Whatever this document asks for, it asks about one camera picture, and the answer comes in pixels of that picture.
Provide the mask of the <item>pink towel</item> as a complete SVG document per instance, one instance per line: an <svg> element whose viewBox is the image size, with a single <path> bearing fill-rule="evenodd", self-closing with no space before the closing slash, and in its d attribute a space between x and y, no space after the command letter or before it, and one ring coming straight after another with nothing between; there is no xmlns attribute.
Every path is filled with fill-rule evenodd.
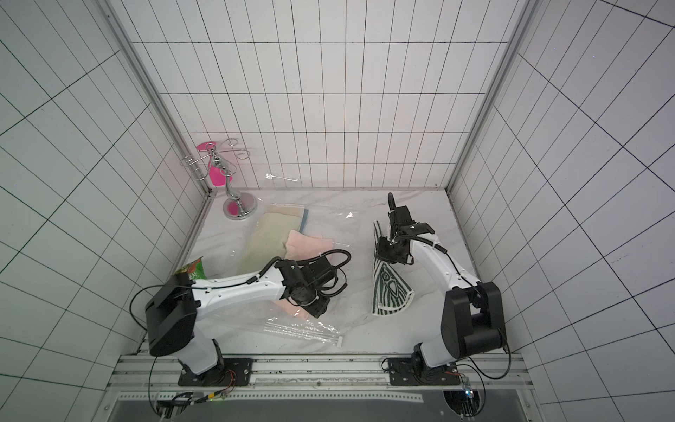
<svg viewBox="0 0 675 422"><path fill-rule="evenodd" d="M323 237L309 237L297 230L291 230L286 242L286 260L306 260L330 251L334 246L331 239ZM292 305L286 299L276 301L275 304L283 311L295 318L308 320L310 314L299 306Z"/></svg>

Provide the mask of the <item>green striped Doraemon towel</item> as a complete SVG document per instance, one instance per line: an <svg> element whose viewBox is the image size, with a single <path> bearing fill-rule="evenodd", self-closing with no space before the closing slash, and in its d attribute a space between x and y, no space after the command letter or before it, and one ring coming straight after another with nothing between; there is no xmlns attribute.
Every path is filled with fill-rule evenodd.
<svg viewBox="0 0 675 422"><path fill-rule="evenodd" d="M372 314L389 317L405 311L415 292L390 263L374 254Z"/></svg>

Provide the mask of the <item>light green towel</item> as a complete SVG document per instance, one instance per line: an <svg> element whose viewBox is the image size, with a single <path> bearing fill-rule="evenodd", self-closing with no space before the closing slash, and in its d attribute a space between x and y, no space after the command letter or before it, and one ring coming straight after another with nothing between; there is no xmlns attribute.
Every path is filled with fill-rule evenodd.
<svg viewBox="0 0 675 422"><path fill-rule="evenodd" d="M283 258L292 230L299 230L302 218L278 212L265 213L248 237L237 270L248 274L261 270L272 258Z"/></svg>

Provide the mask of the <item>clear plastic vacuum bag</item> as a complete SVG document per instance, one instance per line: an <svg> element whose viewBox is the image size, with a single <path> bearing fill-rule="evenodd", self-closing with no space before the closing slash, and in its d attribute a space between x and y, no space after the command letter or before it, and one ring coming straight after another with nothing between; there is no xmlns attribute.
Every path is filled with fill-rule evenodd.
<svg viewBox="0 0 675 422"><path fill-rule="evenodd" d="M266 209L238 264L243 286L215 318L249 331L341 344L339 331L319 318L346 289L344 267L352 255L328 238L302 234L307 214L297 205Z"/></svg>

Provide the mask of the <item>blue and cream towel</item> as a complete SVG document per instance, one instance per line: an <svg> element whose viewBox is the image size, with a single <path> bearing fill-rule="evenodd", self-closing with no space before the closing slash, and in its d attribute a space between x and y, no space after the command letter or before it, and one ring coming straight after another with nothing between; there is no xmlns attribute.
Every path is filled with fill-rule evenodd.
<svg viewBox="0 0 675 422"><path fill-rule="evenodd" d="M271 204L265 212L277 218L284 227L298 232L304 230L309 215L305 206L296 204Z"/></svg>

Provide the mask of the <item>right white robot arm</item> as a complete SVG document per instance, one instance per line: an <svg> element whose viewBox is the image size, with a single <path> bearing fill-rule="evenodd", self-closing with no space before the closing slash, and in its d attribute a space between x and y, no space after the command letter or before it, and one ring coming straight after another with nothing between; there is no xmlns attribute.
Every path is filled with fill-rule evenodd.
<svg viewBox="0 0 675 422"><path fill-rule="evenodd" d="M390 266L422 265L444 294L439 333L416 345L420 370L436 369L498 349L511 353L499 288L482 282L456 262L428 223L415 221L388 194L387 235L379 234L374 257Z"/></svg>

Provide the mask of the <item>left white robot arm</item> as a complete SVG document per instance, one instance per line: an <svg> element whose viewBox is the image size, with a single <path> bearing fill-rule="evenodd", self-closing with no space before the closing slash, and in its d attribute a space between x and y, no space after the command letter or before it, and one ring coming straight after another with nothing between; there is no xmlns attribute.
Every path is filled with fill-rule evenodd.
<svg viewBox="0 0 675 422"><path fill-rule="evenodd" d="M320 255L301 261L275 257L257 272L230 278L195 280L187 273L174 274L145 305L149 354L172 356L201 376L221 365L220 349L201 332L201 320L226 309L277 300L319 318L330 299L344 290L337 287L342 273L341 265Z"/></svg>

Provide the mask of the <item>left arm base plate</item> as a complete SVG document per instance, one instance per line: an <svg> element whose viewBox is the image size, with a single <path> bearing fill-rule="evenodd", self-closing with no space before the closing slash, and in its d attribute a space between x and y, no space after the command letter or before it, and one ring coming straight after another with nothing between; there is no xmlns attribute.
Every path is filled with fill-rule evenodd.
<svg viewBox="0 0 675 422"><path fill-rule="evenodd" d="M212 369L201 375L193 374L188 366L182 364L183 369L179 376L180 387L220 388L245 387L251 379L253 359L226 358L217 362Z"/></svg>

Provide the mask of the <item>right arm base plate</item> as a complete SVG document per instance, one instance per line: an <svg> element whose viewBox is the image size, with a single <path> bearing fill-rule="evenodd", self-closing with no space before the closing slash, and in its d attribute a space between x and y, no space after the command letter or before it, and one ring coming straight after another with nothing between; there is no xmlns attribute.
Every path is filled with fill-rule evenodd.
<svg viewBox="0 0 675 422"><path fill-rule="evenodd" d="M397 387L445 387L461 384L456 367L427 367L416 357L387 358L383 363L383 370L388 374L390 384Z"/></svg>

